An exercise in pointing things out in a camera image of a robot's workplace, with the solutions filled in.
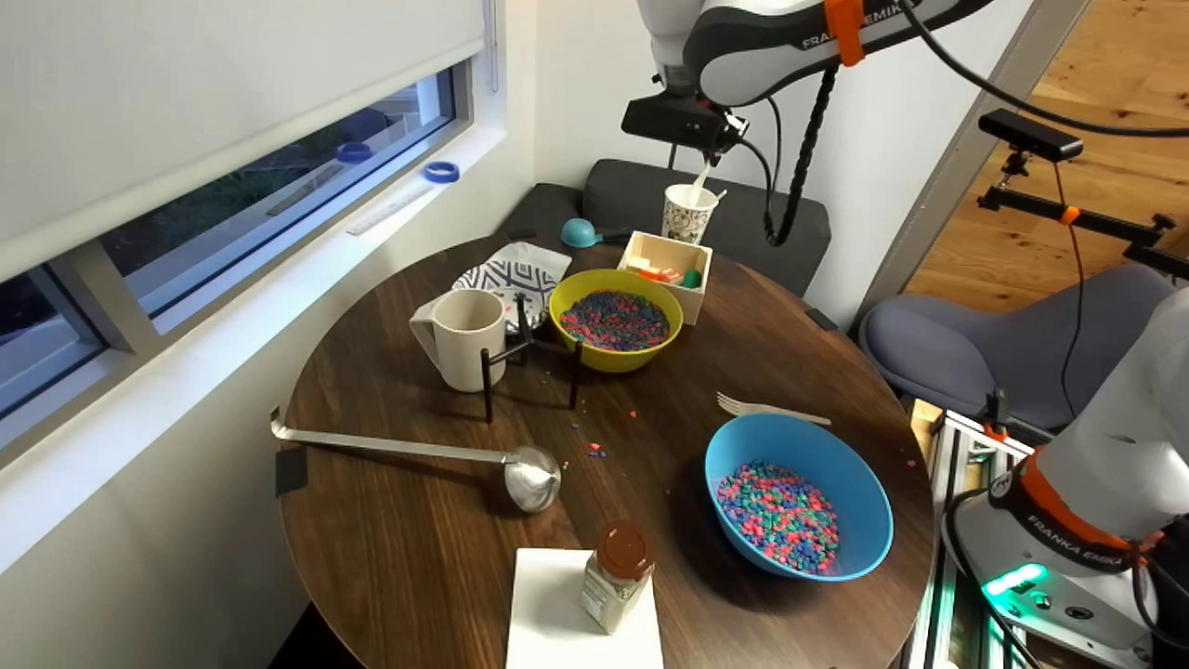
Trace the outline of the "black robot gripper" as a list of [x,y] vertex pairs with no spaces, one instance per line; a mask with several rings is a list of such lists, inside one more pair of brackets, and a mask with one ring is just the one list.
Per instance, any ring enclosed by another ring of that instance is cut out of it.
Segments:
[[704,98],[658,94],[631,99],[625,106],[620,131],[695,150],[704,165],[717,165],[744,141],[745,121]]

